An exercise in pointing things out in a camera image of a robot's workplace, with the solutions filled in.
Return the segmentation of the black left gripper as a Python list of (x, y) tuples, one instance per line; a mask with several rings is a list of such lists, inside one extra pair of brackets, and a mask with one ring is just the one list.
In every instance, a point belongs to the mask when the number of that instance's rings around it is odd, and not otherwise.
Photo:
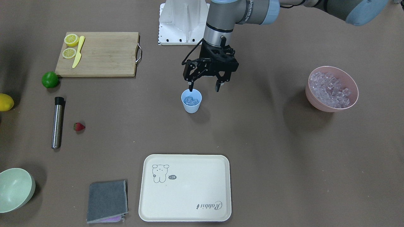
[[(201, 47), (199, 57), (195, 60), (188, 59), (198, 46)], [(221, 40), (218, 47), (200, 40), (192, 51), (183, 60), (185, 66), (183, 77), (188, 82), (190, 92), (193, 91), (195, 81), (202, 76), (216, 77), (215, 91), (219, 92), (221, 84), (229, 82), (231, 73), (238, 69), (239, 63), (234, 56), (235, 50), (230, 45), (226, 45), (226, 40)]]

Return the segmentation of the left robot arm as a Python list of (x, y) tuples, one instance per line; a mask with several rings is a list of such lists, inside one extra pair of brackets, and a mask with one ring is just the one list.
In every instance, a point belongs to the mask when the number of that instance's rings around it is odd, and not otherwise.
[(239, 63), (230, 46), (236, 24), (267, 25), (276, 21), (280, 9), (296, 6), (319, 9), (345, 23), (362, 26), (378, 16), (386, 0), (212, 0), (206, 19), (200, 55), (195, 60), (186, 57), (182, 65), (184, 80), (193, 91), (197, 79), (216, 77), (215, 90), (229, 82)]

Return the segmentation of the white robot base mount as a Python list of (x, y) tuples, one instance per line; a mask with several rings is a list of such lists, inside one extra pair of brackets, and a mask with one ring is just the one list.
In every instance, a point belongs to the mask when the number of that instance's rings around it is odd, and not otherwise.
[(209, 7), (205, 0), (167, 0), (160, 4), (158, 44), (197, 44), (204, 37)]

